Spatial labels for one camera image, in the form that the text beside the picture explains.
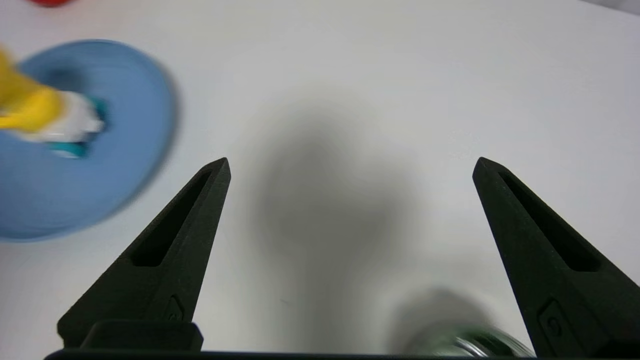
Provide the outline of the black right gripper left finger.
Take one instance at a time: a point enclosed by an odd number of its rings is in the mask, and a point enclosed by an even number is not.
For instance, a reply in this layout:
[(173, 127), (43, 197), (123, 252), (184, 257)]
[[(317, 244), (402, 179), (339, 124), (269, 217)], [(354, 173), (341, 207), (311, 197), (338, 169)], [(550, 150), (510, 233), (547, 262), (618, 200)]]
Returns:
[(57, 322), (65, 350), (199, 351), (193, 322), (231, 182), (206, 164)]

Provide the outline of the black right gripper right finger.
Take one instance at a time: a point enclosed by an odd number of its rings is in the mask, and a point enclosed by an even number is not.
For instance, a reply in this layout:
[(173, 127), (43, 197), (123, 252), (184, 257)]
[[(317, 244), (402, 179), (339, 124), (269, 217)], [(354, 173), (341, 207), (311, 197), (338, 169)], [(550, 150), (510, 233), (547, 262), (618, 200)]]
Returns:
[(502, 164), (472, 178), (536, 355), (638, 357), (638, 285)]

